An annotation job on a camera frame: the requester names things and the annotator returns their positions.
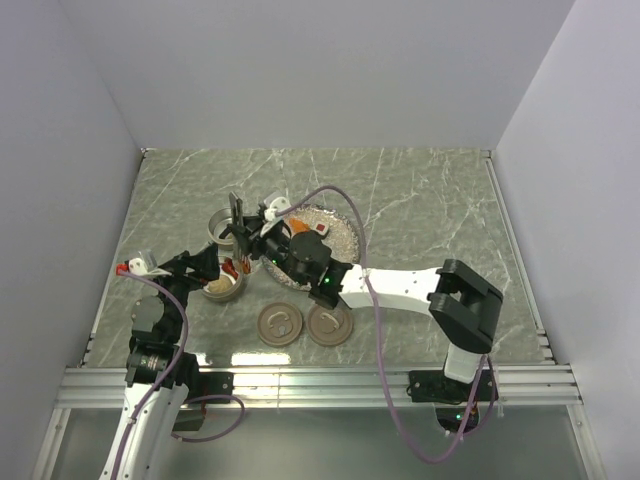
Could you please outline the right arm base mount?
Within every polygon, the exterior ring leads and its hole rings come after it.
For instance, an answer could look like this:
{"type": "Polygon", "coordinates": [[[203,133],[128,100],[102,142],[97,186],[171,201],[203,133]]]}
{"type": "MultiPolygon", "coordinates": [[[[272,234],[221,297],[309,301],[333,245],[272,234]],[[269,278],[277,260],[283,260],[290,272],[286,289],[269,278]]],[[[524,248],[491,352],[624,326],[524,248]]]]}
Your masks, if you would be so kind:
{"type": "MultiPolygon", "coordinates": [[[[468,401],[472,389],[472,383],[449,379],[441,370],[410,370],[408,381],[406,393],[413,403],[460,405],[468,401]]],[[[476,388],[475,400],[489,402],[491,399],[498,400],[499,393],[491,371],[484,369],[476,388]]]]}

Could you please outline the metal serving tongs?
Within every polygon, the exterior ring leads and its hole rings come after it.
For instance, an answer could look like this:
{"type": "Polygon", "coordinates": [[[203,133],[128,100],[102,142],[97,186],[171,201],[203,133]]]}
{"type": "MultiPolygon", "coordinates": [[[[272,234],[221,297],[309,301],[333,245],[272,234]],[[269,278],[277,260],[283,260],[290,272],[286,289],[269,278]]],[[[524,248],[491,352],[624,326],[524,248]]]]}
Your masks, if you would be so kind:
{"type": "Polygon", "coordinates": [[[233,255],[237,264],[241,267],[244,275],[251,273],[251,262],[244,253],[242,242],[245,240],[245,227],[243,216],[243,201],[235,192],[229,193],[229,203],[231,208],[231,234],[234,238],[233,255]]]}

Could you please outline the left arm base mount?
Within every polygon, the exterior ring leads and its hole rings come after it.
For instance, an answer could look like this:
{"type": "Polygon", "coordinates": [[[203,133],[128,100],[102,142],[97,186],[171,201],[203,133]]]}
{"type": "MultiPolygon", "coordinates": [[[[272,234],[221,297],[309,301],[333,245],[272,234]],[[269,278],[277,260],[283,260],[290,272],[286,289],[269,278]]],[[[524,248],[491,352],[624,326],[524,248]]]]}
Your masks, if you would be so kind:
{"type": "Polygon", "coordinates": [[[200,374],[196,397],[209,397],[205,404],[229,404],[234,389],[234,374],[209,371],[200,374]]]}

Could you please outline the red sushi roll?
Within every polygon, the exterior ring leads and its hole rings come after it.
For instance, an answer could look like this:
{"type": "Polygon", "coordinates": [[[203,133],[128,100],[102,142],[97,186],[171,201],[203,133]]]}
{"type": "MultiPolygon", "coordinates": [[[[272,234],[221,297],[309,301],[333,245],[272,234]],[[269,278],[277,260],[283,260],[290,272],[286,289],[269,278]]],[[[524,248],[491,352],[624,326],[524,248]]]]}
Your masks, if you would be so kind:
{"type": "Polygon", "coordinates": [[[314,231],[321,236],[326,236],[329,232],[329,227],[323,223],[318,223],[315,225],[314,231]]]}

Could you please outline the red chicken drumstick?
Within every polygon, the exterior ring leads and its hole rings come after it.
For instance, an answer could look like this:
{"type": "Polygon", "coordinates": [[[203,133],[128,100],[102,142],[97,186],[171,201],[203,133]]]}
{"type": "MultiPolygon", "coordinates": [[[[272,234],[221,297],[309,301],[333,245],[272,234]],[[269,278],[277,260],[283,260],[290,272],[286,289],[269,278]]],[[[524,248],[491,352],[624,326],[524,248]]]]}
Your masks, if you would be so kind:
{"type": "Polygon", "coordinates": [[[235,269],[233,260],[229,257],[224,259],[224,262],[221,265],[221,269],[229,276],[231,276],[234,280],[238,279],[238,272],[235,269]]]}

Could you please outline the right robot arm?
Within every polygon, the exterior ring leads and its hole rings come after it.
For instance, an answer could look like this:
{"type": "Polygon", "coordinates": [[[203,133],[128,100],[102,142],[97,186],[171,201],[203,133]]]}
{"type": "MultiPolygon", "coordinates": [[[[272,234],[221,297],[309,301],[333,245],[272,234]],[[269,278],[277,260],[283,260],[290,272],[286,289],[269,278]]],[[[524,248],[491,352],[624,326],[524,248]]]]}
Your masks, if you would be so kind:
{"type": "Polygon", "coordinates": [[[371,307],[431,316],[449,341],[441,374],[442,391],[460,400],[476,386],[476,373],[494,344],[501,291],[462,261],[447,259],[424,270],[367,269],[334,258],[324,239],[328,227],[293,227],[286,220],[259,216],[227,226],[240,252],[265,258],[292,281],[306,286],[319,306],[371,307]]]}

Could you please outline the white steamed bun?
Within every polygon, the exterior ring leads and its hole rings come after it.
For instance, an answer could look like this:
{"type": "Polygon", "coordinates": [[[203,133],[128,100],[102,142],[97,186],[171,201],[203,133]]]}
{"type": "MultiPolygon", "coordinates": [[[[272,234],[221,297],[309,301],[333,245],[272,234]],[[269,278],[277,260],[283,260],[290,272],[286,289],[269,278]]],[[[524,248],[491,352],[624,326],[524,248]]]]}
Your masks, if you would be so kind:
{"type": "Polygon", "coordinates": [[[225,295],[233,286],[234,283],[228,277],[220,277],[218,280],[209,282],[207,290],[212,295],[225,295]]]}

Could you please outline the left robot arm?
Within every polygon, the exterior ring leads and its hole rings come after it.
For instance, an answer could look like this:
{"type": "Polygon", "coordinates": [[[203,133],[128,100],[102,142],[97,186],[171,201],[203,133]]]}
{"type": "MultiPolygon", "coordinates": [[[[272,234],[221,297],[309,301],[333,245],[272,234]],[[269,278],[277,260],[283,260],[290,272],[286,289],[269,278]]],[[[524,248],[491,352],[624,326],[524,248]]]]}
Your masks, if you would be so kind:
{"type": "Polygon", "coordinates": [[[241,401],[232,393],[229,373],[201,372],[186,352],[189,296],[219,278],[218,247],[184,251],[159,264],[148,251],[117,265],[116,274],[136,280],[154,294],[132,308],[124,400],[104,479],[152,479],[182,406],[241,401]]]}

